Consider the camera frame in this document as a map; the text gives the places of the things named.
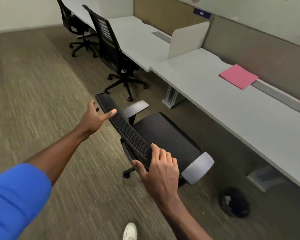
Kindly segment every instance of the white wall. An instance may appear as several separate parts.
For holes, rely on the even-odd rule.
[[[286,40],[300,36],[300,0],[180,1]]]
[[[56,0],[0,0],[0,32],[62,24]]]

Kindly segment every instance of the blue name plate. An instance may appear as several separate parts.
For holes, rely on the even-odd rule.
[[[198,9],[196,7],[194,8],[193,13],[196,14],[196,15],[199,15],[201,17],[204,17],[206,19],[210,19],[210,17],[211,17],[211,13],[203,11],[203,10]]]

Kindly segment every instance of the trash can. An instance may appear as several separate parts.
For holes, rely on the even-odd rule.
[[[250,214],[250,203],[238,188],[225,188],[218,194],[215,202],[230,217],[244,219]]]

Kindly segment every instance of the mesh chair back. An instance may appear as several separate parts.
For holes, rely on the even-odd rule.
[[[127,118],[111,97],[106,93],[99,93],[96,95],[96,99],[104,113],[108,113],[112,109],[117,109],[117,113],[109,121],[128,145],[129,149],[138,156],[136,159],[141,161],[147,171],[149,171],[152,158],[151,146],[129,124]]]
[[[110,69],[121,72],[122,53],[109,21],[93,12],[86,5],[83,7],[89,12],[96,28],[100,43],[100,58]]]
[[[57,0],[60,9],[61,9],[61,15],[62,15],[62,21],[63,21],[63,25],[71,30],[71,24],[70,24],[70,15],[71,15],[71,11],[63,4],[63,2],[61,0]]]

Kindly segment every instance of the chair caster wheel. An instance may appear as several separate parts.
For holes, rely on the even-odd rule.
[[[130,173],[124,173],[122,174],[122,177],[125,178],[125,179],[128,179],[130,177]]]

